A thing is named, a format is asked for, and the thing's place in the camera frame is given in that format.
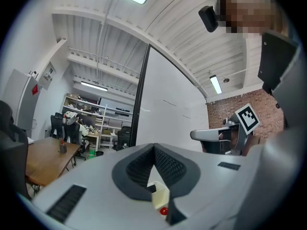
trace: office chair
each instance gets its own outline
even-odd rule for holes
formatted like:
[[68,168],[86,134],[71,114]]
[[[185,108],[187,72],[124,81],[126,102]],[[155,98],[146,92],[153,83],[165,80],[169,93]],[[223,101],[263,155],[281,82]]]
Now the office chair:
[[119,130],[117,132],[118,141],[117,141],[117,145],[115,147],[116,151],[119,151],[119,150],[127,148],[124,145],[125,144],[129,145],[130,133],[131,133],[131,127],[128,127],[128,126],[123,126],[121,128],[121,130]]
[[63,127],[63,139],[65,142],[81,145],[81,149],[73,157],[74,158],[73,165],[76,165],[76,158],[83,159],[85,161],[86,158],[81,155],[81,153],[85,152],[85,141],[84,139],[82,139],[80,124],[74,122],[71,125],[63,124],[62,127]]
[[50,120],[51,120],[51,132],[50,136],[56,139],[59,139],[63,137],[63,131],[62,131],[62,119],[59,118],[58,116],[51,115]]
[[13,189],[27,199],[25,167],[28,155],[28,137],[26,133],[13,124],[12,109],[0,101],[0,158],[6,168],[8,179]]
[[55,113],[54,116],[59,119],[63,119],[63,115],[61,113]]

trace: cup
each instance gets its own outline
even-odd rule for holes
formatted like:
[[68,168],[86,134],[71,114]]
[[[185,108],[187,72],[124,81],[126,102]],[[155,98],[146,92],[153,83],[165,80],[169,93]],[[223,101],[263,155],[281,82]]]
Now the cup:
[[60,153],[66,153],[67,152],[66,144],[65,145],[62,145],[62,144],[59,145],[59,152]]

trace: wooden table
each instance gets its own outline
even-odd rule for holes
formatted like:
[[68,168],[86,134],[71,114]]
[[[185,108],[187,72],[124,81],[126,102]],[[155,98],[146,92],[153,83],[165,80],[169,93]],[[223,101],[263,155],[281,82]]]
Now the wooden table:
[[66,143],[67,152],[59,153],[59,140],[48,137],[29,145],[26,178],[36,185],[46,186],[62,175],[80,145]]

